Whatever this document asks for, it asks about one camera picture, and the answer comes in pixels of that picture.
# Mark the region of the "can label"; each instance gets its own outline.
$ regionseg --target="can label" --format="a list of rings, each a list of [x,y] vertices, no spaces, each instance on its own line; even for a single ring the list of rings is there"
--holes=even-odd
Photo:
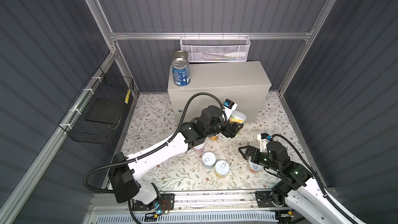
[[[191,81],[191,76],[189,75],[189,67],[183,69],[175,69],[172,67],[174,83],[178,86],[186,86]]]

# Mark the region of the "gray metal cabinet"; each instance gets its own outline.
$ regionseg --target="gray metal cabinet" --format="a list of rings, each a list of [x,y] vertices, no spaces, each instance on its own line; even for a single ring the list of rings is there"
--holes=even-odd
[[[254,122],[261,109],[271,82],[260,62],[230,62],[190,64],[191,82],[185,87],[174,83],[170,68],[167,91],[170,95],[176,122],[188,99],[199,92],[207,92],[220,101],[230,99],[238,104],[237,111],[244,113],[246,122]],[[199,117],[204,108],[218,103],[211,97],[201,95],[190,103],[184,121]]]

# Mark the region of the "black wire basket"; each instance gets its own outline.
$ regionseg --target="black wire basket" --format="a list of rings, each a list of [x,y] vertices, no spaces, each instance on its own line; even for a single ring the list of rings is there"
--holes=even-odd
[[[130,77],[103,73],[72,110],[68,123],[59,123],[76,142],[113,144],[118,142],[129,114],[133,96]]]

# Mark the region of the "wire basket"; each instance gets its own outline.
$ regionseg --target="wire basket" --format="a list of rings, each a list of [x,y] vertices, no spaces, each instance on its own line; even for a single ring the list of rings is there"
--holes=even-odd
[[[86,89],[87,92],[81,103],[75,109],[69,110],[73,111],[69,122],[60,123],[59,126],[76,142],[96,144],[117,142],[133,101],[132,88],[133,82],[130,77],[102,74],[92,88]],[[112,121],[101,122],[90,119],[93,108],[98,108],[100,101],[112,104],[114,116]]]
[[[245,62],[248,58],[249,36],[202,37],[181,36],[181,50],[190,62]]]

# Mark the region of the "robotic arm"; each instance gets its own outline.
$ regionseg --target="robotic arm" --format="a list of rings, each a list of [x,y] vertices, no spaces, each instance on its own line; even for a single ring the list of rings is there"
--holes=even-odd
[[[286,147],[274,141],[274,137],[281,137],[287,141],[297,152],[302,162],[308,167],[293,162],[287,154]],[[270,173],[281,179],[272,187],[272,203],[281,207],[285,204],[314,224],[363,224],[343,205],[332,197],[323,187],[316,172],[306,163],[297,149],[285,137],[275,134],[269,136],[266,133],[259,134],[257,138],[261,143],[267,141],[266,149],[253,146],[238,148],[244,159],[271,169],[276,174]]]
[[[177,128],[173,135],[137,153],[126,157],[122,152],[115,155],[112,163],[131,161],[127,164],[111,167],[109,179],[113,187],[116,201],[122,203],[130,199],[141,201],[148,209],[156,209],[162,201],[155,184],[140,178],[150,169],[172,156],[186,152],[202,144],[206,137],[222,133],[225,137],[233,138],[243,127],[241,123],[230,123],[232,111],[236,104],[226,100],[223,110],[216,106],[209,106],[202,110],[199,118],[185,122]]]

